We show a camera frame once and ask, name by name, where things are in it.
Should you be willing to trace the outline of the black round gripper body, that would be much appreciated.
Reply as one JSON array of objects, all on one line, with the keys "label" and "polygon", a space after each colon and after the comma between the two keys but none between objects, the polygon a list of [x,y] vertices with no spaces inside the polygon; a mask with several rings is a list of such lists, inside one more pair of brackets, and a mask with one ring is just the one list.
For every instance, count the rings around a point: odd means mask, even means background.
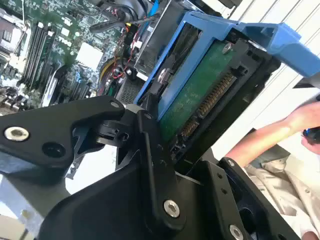
[{"label": "black round gripper body", "polygon": [[168,163],[131,162],[59,202],[40,240],[211,240],[203,185]]}]

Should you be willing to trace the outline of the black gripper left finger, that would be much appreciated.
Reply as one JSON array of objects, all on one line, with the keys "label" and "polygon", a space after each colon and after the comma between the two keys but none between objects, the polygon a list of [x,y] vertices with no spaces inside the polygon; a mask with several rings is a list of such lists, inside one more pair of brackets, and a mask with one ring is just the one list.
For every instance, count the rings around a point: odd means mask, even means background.
[{"label": "black gripper left finger", "polygon": [[105,145],[121,150],[123,167],[131,162],[173,166],[156,120],[144,109],[135,113],[125,109],[110,96],[0,119],[0,171],[33,183],[58,183],[76,157]]}]

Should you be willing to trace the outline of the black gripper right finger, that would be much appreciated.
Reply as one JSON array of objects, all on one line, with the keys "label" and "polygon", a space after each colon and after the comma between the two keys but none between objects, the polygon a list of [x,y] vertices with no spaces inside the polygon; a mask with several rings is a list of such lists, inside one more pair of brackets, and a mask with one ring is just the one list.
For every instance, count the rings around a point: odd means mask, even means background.
[{"label": "black gripper right finger", "polygon": [[297,240],[298,235],[230,158],[198,162],[205,223],[211,240]]}]

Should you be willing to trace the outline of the person's hand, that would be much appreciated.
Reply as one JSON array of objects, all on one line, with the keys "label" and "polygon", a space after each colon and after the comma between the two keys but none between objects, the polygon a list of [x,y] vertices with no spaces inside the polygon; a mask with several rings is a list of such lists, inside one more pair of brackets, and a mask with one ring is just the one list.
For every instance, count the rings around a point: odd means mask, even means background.
[{"label": "person's hand", "polygon": [[[318,128],[320,126],[320,102],[313,102],[295,109],[285,119],[289,127],[290,135],[304,130]],[[301,144],[314,154],[320,154],[320,144],[311,140],[310,137],[302,135]]]}]

